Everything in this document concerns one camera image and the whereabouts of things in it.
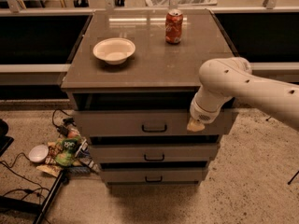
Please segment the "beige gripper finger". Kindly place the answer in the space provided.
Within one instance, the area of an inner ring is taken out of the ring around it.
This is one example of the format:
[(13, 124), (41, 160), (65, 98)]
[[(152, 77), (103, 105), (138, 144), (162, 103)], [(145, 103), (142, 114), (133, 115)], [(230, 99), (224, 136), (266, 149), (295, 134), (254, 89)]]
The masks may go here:
[(200, 121), (197, 121), (193, 118), (189, 119), (189, 122), (187, 124), (187, 130), (189, 132), (201, 132), (205, 129), (205, 125), (201, 123)]

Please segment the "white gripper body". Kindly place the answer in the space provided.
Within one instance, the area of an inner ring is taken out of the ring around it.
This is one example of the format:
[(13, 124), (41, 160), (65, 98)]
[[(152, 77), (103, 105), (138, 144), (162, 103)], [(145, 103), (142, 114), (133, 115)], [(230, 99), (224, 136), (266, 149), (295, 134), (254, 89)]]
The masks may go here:
[(212, 123), (220, 114), (221, 105), (220, 99), (194, 97), (190, 106), (191, 117), (204, 124)]

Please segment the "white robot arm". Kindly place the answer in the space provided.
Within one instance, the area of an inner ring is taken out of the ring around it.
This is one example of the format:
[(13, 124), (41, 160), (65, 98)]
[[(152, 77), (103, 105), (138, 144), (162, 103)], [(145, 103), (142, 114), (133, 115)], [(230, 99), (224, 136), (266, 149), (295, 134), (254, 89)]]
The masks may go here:
[(194, 95), (190, 132), (200, 132), (220, 114), (230, 99), (238, 98), (268, 116), (299, 130), (299, 86), (252, 74), (250, 63), (240, 57), (212, 59), (199, 68), (201, 86)]

